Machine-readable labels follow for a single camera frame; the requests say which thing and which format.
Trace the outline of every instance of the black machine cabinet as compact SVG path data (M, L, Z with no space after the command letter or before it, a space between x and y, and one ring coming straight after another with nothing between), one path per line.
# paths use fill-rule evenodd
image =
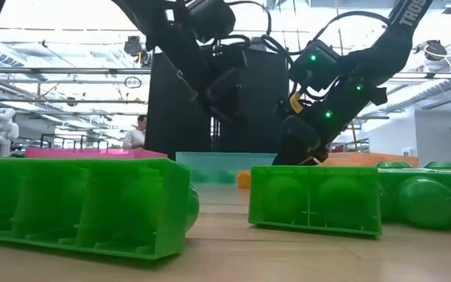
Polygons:
M220 124L215 151L275 153L280 147L281 120L276 102L288 95L286 59L248 49L241 71L240 109L246 128ZM164 54L156 54L150 79L146 148L166 153L212 151L211 117L193 102L194 93L180 80Z

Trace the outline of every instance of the man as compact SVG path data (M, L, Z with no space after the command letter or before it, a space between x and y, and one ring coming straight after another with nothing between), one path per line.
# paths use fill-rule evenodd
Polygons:
M146 125L147 116L145 114L139 115L137 118L137 128L126 133L124 137L124 149L144 148L146 142Z

